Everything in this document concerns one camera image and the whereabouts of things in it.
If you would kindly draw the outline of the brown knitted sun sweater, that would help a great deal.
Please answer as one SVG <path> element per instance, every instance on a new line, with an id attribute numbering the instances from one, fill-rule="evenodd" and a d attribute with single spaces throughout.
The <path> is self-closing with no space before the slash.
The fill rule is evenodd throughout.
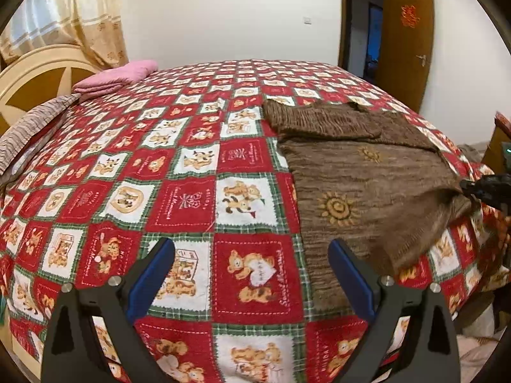
<path id="1" fill-rule="evenodd" d="M 294 180 L 314 307 L 348 307 L 327 248 L 343 239 L 379 274 L 415 265 L 472 202 L 438 147 L 395 112 L 348 102 L 263 103 Z"/>

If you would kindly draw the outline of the clothes pile on floor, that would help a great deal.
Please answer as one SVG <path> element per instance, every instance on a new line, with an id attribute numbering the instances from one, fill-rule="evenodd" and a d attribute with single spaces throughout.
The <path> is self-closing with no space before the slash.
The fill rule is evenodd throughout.
<path id="1" fill-rule="evenodd" d="M 458 149 L 465 155 L 470 162 L 482 162 L 484 154 L 488 148 L 487 142 L 475 144 L 458 144 Z"/>

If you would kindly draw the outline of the brown wooden dresser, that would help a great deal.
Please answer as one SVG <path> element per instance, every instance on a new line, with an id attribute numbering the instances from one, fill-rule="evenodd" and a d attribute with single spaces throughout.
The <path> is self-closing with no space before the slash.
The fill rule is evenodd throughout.
<path id="1" fill-rule="evenodd" d="M 495 114 L 495 129 L 482 163 L 497 175 L 510 172 L 510 120 L 500 112 Z"/>

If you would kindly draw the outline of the brown wooden door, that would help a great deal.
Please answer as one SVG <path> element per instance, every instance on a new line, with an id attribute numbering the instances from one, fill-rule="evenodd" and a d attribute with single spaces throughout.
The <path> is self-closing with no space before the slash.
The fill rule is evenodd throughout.
<path id="1" fill-rule="evenodd" d="M 401 7 L 416 6 L 415 29 L 401 23 Z M 376 85 L 414 112 L 422 106 L 434 42 L 434 0 L 384 0 Z M 426 55 L 421 66 L 416 56 Z"/>

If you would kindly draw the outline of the red double-happiness door decal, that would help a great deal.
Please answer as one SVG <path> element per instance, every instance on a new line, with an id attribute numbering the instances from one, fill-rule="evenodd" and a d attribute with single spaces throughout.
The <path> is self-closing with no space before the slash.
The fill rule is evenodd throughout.
<path id="1" fill-rule="evenodd" d="M 403 5 L 401 7 L 400 19 L 405 28 L 415 29 L 420 22 L 420 17 L 416 12 L 416 6 L 412 4 Z"/>

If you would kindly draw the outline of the striped pillow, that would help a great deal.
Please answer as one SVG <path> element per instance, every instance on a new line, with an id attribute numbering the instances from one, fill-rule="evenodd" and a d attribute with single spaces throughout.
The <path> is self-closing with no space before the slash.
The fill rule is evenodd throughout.
<path id="1" fill-rule="evenodd" d="M 1 175 L 5 173 L 30 139 L 74 105 L 79 98 L 79 94 L 68 94 L 45 101 L 32 108 L 7 129 L 1 136 Z"/>

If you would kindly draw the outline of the red checkered teddy bedspread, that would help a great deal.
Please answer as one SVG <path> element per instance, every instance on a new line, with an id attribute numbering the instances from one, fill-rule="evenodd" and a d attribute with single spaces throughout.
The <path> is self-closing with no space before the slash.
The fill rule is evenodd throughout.
<path id="1" fill-rule="evenodd" d="M 354 102 L 406 118 L 430 142 L 404 165 L 477 179 L 465 156 L 416 112 L 347 71 L 310 61 L 222 61 L 152 73 L 72 106 L 5 191 L 1 290 L 11 348 L 41 371 L 61 287 L 126 273 L 162 236 L 176 246 L 136 328 L 180 382 L 330 382 L 365 324 L 342 301 L 322 307 L 297 192 L 262 103 Z"/>

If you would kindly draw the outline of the pink folded blanket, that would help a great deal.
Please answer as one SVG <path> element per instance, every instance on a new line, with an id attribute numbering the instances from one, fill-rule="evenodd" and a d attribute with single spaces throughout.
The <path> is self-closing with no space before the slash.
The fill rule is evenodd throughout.
<path id="1" fill-rule="evenodd" d="M 97 98 L 136 84 L 157 71 L 158 63 L 154 60 L 131 61 L 81 80 L 73 85 L 72 93 L 79 94 L 84 100 Z"/>

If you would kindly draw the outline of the cream round headboard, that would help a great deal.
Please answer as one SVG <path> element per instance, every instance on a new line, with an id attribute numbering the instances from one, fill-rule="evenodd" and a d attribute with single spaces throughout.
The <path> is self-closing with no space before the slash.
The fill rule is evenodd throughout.
<path id="1" fill-rule="evenodd" d="M 50 45 L 21 56 L 1 71 L 1 132 L 32 108 L 70 94 L 74 84 L 103 70 L 70 44 Z"/>

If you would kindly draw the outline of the beige patterned curtain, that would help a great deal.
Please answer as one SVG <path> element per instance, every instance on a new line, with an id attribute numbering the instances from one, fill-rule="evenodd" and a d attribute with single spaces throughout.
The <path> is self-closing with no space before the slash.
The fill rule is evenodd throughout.
<path id="1" fill-rule="evenodd" d="M 120 0 L 24 0 L 1 33 L 1 57 L 11 64 L 56 44 L 80 47 L 100 67 L 127 64 Z"/>

